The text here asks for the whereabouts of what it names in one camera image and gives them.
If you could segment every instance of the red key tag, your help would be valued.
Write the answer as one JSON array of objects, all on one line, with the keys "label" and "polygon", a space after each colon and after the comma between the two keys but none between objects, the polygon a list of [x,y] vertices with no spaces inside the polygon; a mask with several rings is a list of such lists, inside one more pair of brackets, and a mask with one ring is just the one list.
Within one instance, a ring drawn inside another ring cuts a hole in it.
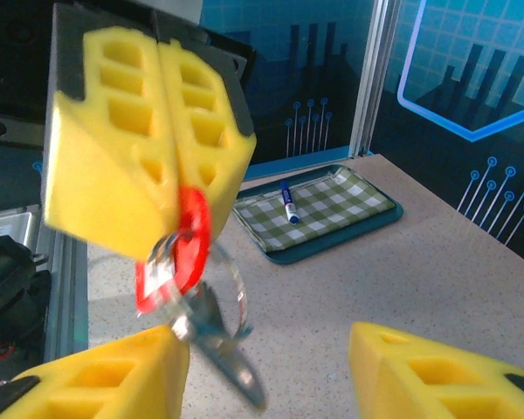
[{"label": "red key tag", "polygon": [[170,282],[182,295],[202,276],[210,252],[210,206],[198,189],[181,187],[181,225],[173,237],[165,237],[147,262],[136,262],[136,306],[150,313],[170,300]]}]

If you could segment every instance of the pen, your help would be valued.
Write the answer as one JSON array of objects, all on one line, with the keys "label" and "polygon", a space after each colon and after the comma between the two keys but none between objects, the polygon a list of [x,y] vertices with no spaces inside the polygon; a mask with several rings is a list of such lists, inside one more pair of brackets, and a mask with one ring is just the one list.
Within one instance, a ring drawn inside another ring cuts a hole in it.
[{"label": "pen", "polygon": [[281,181],[281,195],[283,196],[283,203],[286,206],[286,215],[287,221],[291,224],[296,224],[299,222],[299,216],[297,215],[297,208],[293,203],[293,197],[291,191],[287,187],[286,181]]}]

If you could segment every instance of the speckled gray table surface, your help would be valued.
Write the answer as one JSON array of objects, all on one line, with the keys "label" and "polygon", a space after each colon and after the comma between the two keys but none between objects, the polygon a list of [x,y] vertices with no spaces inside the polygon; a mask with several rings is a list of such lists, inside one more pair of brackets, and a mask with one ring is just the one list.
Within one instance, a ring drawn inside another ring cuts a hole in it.
[{"label": "speckled gray table surface", "polygon": [[[290,266],[267,261],[232,216],[219,238],[245,277],[254,331],[243,348],[265,381],[264,417],[359,417],[347,359],[357,320],[524,367],[524,260],[380,155],[345,164],[403,218]],[[135,316],[130,260],[94,246],[88,258],[90,346],[158,324]],[[256,415],[192,351],[183,419],[207,417]]]}]

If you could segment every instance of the green checkered cloth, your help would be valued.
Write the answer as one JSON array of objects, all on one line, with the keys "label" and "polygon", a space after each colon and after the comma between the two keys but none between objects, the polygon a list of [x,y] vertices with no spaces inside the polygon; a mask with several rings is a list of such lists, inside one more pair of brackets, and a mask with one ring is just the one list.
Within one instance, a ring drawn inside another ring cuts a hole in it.
[{"label": "green checkered cloth", "polygon": [[238,199],[233,212],[265,252],[283,251],[395,207],[349,168],[290,185],[300,222],[287,221],[281,190]]}]

